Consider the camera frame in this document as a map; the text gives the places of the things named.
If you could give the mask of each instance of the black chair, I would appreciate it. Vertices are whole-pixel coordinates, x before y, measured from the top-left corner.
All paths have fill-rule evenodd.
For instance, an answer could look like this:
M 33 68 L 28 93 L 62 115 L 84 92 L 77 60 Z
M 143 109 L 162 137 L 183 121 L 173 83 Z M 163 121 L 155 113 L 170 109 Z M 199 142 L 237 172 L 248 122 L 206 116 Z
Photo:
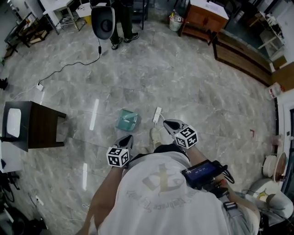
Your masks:
M 20 22 L 20 24 L 18 24 L 17 26 L 15 26 L 7 35 L 7 37 L 4 39 L 4 41 L 10 46 L 10 48 L 12 48 L 15 52 L 18 52 L 16 50 L 16 47 L 18 45 L 18 43 L 21 41 L 23 44 L 25 44 L 27 47 L 29 47 L 29 45 L 27 44 L 27 39 L 26 37 L 23 37 L 22 35 L 20 35 L 20 31 L 22 30 L 22 28 L 27 24 L 27 22 L 24 20 L 22 20 Z
M 225 9 L 226 14 L 229 17 L 229 20 L 227 21 L 227 23 L 224 27 L 224 28 L 226 28 L 227 25 L 229 24 L 230 20 L 232 18 L 234 18 L 235 14 L 238 10 L 236 3 L 233 0 L 212 0 L 212 2 L 216 3 L 217 5 L 222 6 Z
M 149 0 L 135 0 L 133 9 L 134 9 L 133 20 L 142 21 L 142 30 L 143 30 L 144 21 L 148 19 Z
M 175 9 L 176 5 L 178 4 L 178 1 L 179 0 L 175 0 L 174 9 Z

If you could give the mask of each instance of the power strip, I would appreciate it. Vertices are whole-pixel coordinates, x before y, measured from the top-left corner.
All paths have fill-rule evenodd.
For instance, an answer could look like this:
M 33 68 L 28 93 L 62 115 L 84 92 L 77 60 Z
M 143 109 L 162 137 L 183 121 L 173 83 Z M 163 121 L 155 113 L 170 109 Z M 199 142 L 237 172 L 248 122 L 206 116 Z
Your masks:
M 155 114 L 154 114 L 154 117 L 153 117 L 153 122 L 154 122 L 154 123 L 157 123 L 157 122 L 158 122 L 158 120 L 159 120 L 159 115 L 160 115 L 160 113 L 161 113 L 161 110 L 162 110 L 161 107 L 157 107 L 157 108 L 156 108 L 156 111 L 155 111 Z

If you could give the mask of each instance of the white bucket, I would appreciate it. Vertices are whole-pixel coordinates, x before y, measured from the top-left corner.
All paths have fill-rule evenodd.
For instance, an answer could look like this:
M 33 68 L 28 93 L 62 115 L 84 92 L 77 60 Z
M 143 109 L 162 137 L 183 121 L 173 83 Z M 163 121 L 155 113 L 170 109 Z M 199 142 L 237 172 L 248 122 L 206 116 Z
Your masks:
M 172 31 L 178 31 L 180 27 L 182 26 L 183 22 L 176 22 L 173 19 L 170 19 L 170 29 Z
M 270 87 L 266 88 L 266 97 L 268 100 L 272 100 L 284 92 L 284 88 L 279 83 L 274 83 Z

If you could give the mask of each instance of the sneaker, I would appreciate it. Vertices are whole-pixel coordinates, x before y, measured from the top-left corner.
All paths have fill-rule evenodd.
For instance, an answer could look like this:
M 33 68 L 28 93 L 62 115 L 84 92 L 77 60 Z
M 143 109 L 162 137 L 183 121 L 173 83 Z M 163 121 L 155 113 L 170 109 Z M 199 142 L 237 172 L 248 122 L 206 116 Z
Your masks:
M 150 153 L 150 152 L 149 152 L 149 150 L 148 150 L 146 147 L 142 147 L 142 148 L 140 149 L 140 153 L 141 153 L 141 154 L 148 154 L 148 153 Z
M 161 134 L 156 128 L 151 129 L 151 140 L 154 149 L 156 149 L 159 145 L 162 145 Z
M 123 38 L 122 38 L 122 37 L 119 37 L 119 43 L 117 43 L 117 44 L 112 44 L 111 49 L 112 49 L 112 50 L 116 50 L 116 49 L 118 49 L 119 44 L 121 44 L 122 41 L 123 41 Z
M 129 43 L 132 40 L 136 40 L 137 38 L 139 38 L 139 33 L 133 33 L 132 37 L 130 39 L 124 39 L 125 42 Z

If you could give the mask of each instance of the black cable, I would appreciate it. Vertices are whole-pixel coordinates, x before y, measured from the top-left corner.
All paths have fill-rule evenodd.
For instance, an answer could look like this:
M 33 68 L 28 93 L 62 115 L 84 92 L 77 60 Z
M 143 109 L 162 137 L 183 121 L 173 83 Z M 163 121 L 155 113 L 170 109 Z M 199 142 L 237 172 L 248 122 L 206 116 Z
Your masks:
M 46 77 L 46 78 L 40 80 L 40 81 L 38 82 L 38 85 L 40 85 L 40 82 L 42 82 L 42 81 L 46 80 L 47 78 L 51 77 L 53 74 L 55 74 L 55 73 L 60 73 L 60 72 L 66 67 L 66 66 L 75 65 L 75 64 L 78 64 L 78 63 L 86 66 L 86 65 L 90 65 L 90 64 L 95 63 L 96 61 L 98 61 L 98 60 L 100 59 L 100 57 L 101 57 L 101 51 L 102 51 L 99 38 L 98 38 L 98 42 L 99 42 L 99 47 L 98 47 L 99 57 L 98 57 L 98 59 L 96 59 L 96 60 L 94 60 L 94 61 L 92 61 L 92 62 L 90 62 L 90 63 L 88 63 L 88 64 L 84 64 L 84 63 L 82 63 L 82 62 L 80 62 L 80 61 L 75 62 L 75 63 L 73 63 L 73 64 L 66 64 L 65 66 L 62 67 L 61 70 L 59 70 L 59 71 L 54 71 L 54 72 L 51 73 L 48 77 Z
M 12 190 L 11 190 L 11 188 L 10 188 L 10 193 L 11 193 L 11 195 L 12 195 L 12 199 L 10 200 L 10 198 L 7 196 L 7 193 L 6 193 L 6 189 L 4 189 L 3 187 L 2 187 L 2 192 L 4 193 L 4 196 L 10 201 L 10 202 L 14 202 L 14 194 L 13 194 L 13 192 L 12 192 Z
M 231 184 L 235 183 L 234 178 L 232 177 L 231 173 L 228 170 L 225 170 L 223 172 L 223 174 L 224 174 L 225 178 L 227 179 L 227 181 L 229 181 Z
M 38 206 L 39 201 L 37 200 L 37 203 L 35 204 L 30 193 L 28 193 L 28 196 L 31 199 L 33 205 L 35 206 L 35 209 L 37 210 L 37 206 Z
M 292 222 L 291 222 L 289 219 L 287 219 L 286 217 L 284 217 L 284 216 L 282 216 L 282 215 L 279 215 L 278 213 L 275 213 L 275 212 L 272 211 L 272 210 L 269 210 L 269 211 L 270 211 L 270 212 L 273 212 L 274 214 L 276 214 L 276 215 L 279 216 L 280 218 L 287 220 L 287 222 L 288 222 L 289 224 L 291 224 L 291 225 L 294 227 L 294 224 L 292 224 Z

